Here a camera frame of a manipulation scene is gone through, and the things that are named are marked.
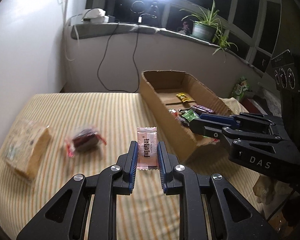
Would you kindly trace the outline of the green square candy packet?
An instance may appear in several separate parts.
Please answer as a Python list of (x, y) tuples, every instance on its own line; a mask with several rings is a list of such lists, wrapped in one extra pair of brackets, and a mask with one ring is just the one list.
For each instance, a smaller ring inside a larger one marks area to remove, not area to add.
[(189, 122), (191, 122), (194, 119), (199, 118), (198, 114), (195, 113), (193, 110), (190, 110), (190, 111), (186, 112), (185, 114), (182, 114), (181, 116), (186, 118)]

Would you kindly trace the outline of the black patterned snack packet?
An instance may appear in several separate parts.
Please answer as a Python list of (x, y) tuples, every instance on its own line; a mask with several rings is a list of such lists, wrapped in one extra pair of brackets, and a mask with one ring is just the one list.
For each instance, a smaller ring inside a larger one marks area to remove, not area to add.
[(185, 114), (186, 112), (188, 112), (188, 111), (190, 111), (191, 109), (190, 108), (188, 108), (188, 109), (179, 109), (178, 110), (178, 113), (180, 114), (180, 115), (182, 115), (182, 114)]

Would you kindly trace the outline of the yellow snack packet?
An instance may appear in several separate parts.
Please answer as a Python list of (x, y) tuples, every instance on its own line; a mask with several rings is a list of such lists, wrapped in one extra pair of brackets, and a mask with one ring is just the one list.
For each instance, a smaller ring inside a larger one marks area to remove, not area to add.
[(178, 93), (175, 95), (182, 103), (194, 102), (193, 98), (186, 93)]

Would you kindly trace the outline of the pink stick packet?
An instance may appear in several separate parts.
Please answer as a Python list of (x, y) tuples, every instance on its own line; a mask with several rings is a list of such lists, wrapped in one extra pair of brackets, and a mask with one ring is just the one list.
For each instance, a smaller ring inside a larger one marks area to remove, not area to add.
[(157, 128), (156, 127), (138, 127), (138, 163), (139, 170), (158, 169), (157, 154)]

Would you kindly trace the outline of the dark cake clear wrapper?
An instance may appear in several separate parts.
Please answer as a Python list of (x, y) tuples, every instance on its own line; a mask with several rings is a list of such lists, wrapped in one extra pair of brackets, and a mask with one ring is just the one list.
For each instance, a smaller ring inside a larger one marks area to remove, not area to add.
[(69, 158), (81, 153), (97, 150), (100, 144), (107, 145), (105, 138), (95, 126), (83, 126), (75, 129), (65, 138), (64, 148)]

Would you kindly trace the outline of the dark chocolate bar blue label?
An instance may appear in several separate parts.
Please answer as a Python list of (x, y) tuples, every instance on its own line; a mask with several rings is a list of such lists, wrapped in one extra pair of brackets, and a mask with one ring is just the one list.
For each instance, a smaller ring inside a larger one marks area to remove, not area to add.
[(183, 116), (178, 116), (176, 118), (184, 127), (189, 127), (189, 121)]

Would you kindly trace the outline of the Snickers bar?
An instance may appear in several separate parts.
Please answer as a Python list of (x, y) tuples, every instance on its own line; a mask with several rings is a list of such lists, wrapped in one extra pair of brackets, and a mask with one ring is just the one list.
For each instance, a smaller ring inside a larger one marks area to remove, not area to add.
[(207, 107), (204, 107), (202, 105), (192, 105), (190, 107), (190, 109), (192, 109), (198, 115), (201, 115), (201, 114), (215, 114), (214, 110), (209, 109)]

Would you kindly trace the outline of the teal packet white candy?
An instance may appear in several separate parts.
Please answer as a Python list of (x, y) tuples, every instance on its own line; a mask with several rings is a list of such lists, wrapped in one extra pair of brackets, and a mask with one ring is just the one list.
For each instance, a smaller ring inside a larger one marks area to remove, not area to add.
[(178, 115), (178, 112), (175, 109), (170, 108), (168, 111), (173, 115)]

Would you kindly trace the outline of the red box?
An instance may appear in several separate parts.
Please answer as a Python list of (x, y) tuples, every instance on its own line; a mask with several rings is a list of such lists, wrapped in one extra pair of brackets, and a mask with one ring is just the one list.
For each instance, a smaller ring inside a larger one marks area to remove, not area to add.
[(264, 114), (266, 115), (267, 112), (253, 99), (244, 98), (241, 101), (241, 105), (249, 112), (255, 114)]

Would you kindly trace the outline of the green snack bag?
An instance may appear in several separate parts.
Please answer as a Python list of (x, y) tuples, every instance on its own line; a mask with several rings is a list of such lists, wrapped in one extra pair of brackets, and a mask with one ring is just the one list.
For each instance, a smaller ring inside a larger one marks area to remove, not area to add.
[(247, 78), (242, 76), (239, 78), (239, 81), (234, 85), (230, 95), (232, 98), (235, 98), (237, 101), (241, 102), (247, 95), (247, 93), (251, 91), (252, 89), (249, 82), (247, 81)]

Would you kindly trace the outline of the white lace cloth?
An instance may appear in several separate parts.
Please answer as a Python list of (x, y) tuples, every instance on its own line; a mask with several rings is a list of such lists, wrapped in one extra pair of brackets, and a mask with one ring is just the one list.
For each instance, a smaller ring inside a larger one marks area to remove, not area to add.
[(273, 114), (273, 116), (282, 116), (282, 111), (281, 111), (281, 101), (280, 99), (273, 94), (271, 91), (263, 88), (262, 93), (264, 96), (264, 99), (267, 102), (267, 106), (270, 110), (270, 112)]

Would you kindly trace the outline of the clear bag of crackers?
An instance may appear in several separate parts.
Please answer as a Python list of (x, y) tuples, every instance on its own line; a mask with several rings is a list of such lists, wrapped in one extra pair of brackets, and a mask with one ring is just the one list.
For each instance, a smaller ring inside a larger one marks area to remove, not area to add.
[(15, 174), (32, 182), (51, 138), (49, 125), (21, 119), (15, 123), (7, 138), (3, 159)]

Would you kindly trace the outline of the striped yellow table cloth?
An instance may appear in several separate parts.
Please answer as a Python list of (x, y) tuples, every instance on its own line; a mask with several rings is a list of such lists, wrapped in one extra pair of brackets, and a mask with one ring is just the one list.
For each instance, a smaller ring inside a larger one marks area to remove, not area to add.
[[(55, 93), (33, 96), (16, 122), (38, 121), (52, 140), (31, 184), (17, 176), (0, 156), (0, 226), (15, 239), (26, 223), (75, 174), (91, 176), (113, 165), (136, 140), (138, 127), (157, 122), (139, 94)], [(98, 151), (69, 158), (65, 139), (95, 126), (106, 143)], [(118, 239), (178, 239), (179, 198), (166, 196), (159, 172), (139, 170), (130, 196), (117, 199)]]

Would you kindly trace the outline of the potted spider plant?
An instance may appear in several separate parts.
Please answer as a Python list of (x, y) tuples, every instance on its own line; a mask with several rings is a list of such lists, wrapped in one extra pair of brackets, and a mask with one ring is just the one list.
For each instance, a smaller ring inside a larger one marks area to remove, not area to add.
[(222, 51), (224, 54), (224, 62), (226, 62), (226, 51), (229, 50), (232, 45), (238, 50), (238, 46), (228, 41), (229, 37), (225, 34), (225, 29), (218, 17), (219, 10), (216, 9), (215, 0), (212, 0), (211, 8), (206, 10), (203, 10), (202, 7), (197, 4), (193, 5), (195, 5), (200, 12), (195, 13), (190, 10), (180, 9), (179, 11), (189, 13), (181, 19), (182, 23), (186, 21), (189, 24), (190, 36), (210, 44), (216, 43), (217, 48), (213, 52), (213, 55), (218, 51)]

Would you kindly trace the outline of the small pink figurine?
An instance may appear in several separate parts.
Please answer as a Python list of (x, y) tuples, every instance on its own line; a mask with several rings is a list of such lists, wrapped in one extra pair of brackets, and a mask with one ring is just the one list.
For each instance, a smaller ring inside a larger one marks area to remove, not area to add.
[(183, 26), (178, 28), (177, 32), (183, 35), (189, 35), (190, 34), (189, 24), (186, 21), (183, 22)]

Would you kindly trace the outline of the white power adapter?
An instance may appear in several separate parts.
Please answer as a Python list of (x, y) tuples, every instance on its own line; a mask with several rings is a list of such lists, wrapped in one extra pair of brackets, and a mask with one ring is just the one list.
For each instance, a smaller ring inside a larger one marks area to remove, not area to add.
[(81, 21), (93, 24), (108, 23), (109, 17), (106, 12), (100, 8), (85, 9), (82, 12)]

